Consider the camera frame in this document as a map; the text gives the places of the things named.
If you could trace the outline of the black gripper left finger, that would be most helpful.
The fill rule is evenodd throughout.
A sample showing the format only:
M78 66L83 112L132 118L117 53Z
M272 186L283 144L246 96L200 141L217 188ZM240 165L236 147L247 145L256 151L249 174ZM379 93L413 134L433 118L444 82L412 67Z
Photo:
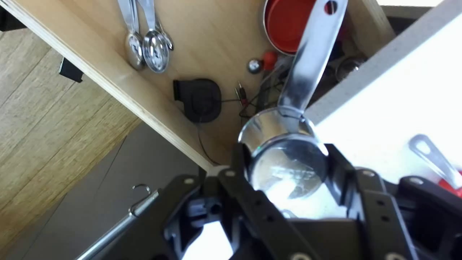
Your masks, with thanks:
M231 151L231 165L225 167L218 180L227 197L243 213L266 212L270 207L267 197L251 187L249 181L251 157L244 145L236 145Z

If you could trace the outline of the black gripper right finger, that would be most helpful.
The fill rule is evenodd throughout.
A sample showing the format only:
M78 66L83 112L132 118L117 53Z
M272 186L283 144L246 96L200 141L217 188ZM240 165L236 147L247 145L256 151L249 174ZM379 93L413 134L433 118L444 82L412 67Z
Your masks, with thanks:
M355 168L335 145L328 144L328 173L325 184L340 207L347 209L348 217L363 217L374 196L383 196L386 187L377 173Z

